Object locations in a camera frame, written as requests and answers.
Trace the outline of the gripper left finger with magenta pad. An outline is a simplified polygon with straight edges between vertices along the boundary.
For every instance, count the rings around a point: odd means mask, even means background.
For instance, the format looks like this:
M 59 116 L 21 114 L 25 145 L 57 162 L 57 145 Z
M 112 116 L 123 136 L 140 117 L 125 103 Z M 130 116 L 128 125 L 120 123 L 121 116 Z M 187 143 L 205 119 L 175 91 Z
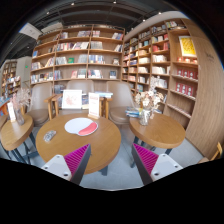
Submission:
M 80 184 L 91 155 L 91 145 L 84 145 L 66 156 L 55 155 L 42 169 L 58 177 Z

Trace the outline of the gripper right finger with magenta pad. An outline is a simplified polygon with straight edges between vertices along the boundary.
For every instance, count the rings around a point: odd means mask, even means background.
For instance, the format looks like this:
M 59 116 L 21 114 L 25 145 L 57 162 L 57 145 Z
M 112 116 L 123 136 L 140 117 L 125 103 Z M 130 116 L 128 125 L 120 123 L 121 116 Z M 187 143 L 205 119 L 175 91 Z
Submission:
M 138 144 L 133 144 L 132 155 L 144 185 L 182 169 L 169 155 L 158 155 Z

